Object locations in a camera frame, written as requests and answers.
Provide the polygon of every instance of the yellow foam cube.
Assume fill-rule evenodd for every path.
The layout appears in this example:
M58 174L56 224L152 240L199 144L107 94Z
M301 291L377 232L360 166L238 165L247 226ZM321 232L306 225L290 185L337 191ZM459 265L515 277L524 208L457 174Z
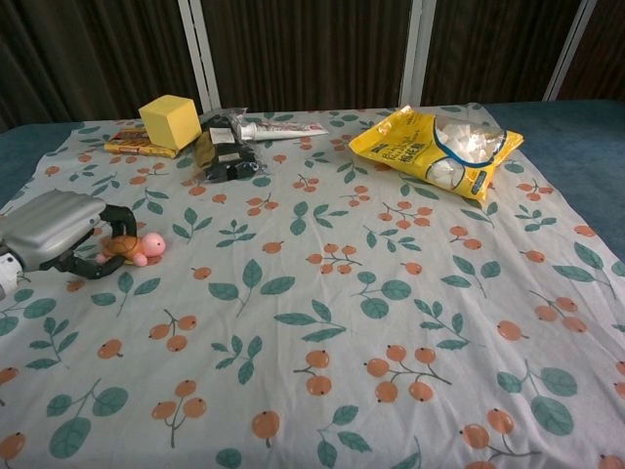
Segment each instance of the yellow foam cube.
M202 133L195 104L189 98L165 95L140 107L150 141L178 151Z

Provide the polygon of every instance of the yellow plastic bag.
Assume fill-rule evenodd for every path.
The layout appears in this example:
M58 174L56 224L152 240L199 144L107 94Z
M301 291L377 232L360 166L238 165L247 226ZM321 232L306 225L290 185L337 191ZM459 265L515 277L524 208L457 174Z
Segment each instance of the yellow plastic bag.
M407 106L357 136L350 148L446 191L485 201L495 168L522 142L515 132Z

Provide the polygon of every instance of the toothpaste tube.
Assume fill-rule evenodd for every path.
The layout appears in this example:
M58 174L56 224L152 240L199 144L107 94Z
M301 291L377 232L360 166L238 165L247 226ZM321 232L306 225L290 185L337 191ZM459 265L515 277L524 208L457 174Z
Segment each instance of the toothpaste tube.
M327 134L328 131L321 124L300 124L297 122L252 122L239 126L239 135L242 140L280 140L297 139L310 135Z

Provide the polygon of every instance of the turtle plush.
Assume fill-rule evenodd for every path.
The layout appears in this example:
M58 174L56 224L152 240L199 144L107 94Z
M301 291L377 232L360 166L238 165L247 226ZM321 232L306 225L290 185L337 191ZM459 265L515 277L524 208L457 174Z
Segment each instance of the turtle plush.
M147 265L147 258L160 256L165 252L165 239L158 233L148 233L143 237L117 236L109 241L96 262L103 264L114 256L124 256L127 262L138 267Z

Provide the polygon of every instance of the curtain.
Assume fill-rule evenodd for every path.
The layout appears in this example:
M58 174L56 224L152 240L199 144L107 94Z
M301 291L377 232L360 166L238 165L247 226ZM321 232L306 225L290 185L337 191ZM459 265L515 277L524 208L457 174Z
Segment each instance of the curtain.
M394 107L410 0L202 0L223 107Z
M599 0L568 68L559 100L625 100L625 2Z
M580 0L437 0L421 104L541 101Z
M0 0L0 131L199 97L176 0Z

